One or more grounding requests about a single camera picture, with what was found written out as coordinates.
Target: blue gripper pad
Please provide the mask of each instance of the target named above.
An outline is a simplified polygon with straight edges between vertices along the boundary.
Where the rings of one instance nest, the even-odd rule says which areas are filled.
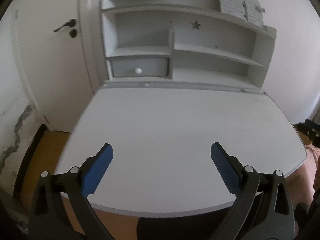
[[[224,184],[231,194],[238,196],[241,193],[240,177],[229,160],[230,156],[225,152],[220,143],[211,146],[211,159],[216,165]]]
[[[109,167],[113,158],[111,145],[105,144],[93,158],[96,158],[95,161],[82,179],[81,191],[84,198],[87,198],[88,195],[96,191],[103,175]]]

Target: black star decoration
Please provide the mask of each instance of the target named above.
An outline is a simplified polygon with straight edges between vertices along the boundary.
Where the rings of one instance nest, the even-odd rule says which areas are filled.
[[[197,29],[197,30],[199,30],[199,27],[201,26],[201,24],[198,23],[197,20],[196,20],[194,23],[191,23],[191,24],[192,24],[192,28],[193,28],[193,29]]]

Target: drawer knob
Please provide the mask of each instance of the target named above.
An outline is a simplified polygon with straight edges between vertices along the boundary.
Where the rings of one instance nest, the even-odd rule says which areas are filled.
[[[135,72],[136,74],[141,74],[141,73],[142,73],[142,69],[139,68],[139,67],[137,67],[137,68],[135,68],[134,72]]]

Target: desk surface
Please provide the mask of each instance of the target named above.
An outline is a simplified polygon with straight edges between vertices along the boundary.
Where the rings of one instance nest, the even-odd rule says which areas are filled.
[[[158,88],[98,91],[72,133],[57,173],[109,143],[114,157],[94,208],[145,217],[194,215],[230,206],[210,157],[219,142],[258,172],[288,176],[306,158],[292,125],[267,95]]]

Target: door handle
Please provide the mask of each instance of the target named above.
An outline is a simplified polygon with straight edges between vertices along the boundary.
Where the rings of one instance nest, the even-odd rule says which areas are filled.
[[[70,21],[66,22],[64,25],[62,25],[60,28],[54,30],[53,32],[56,33],[57,31],[59,31],[62,27],[74,27],[76,25],[77,21],[76,19],[71,19]]]

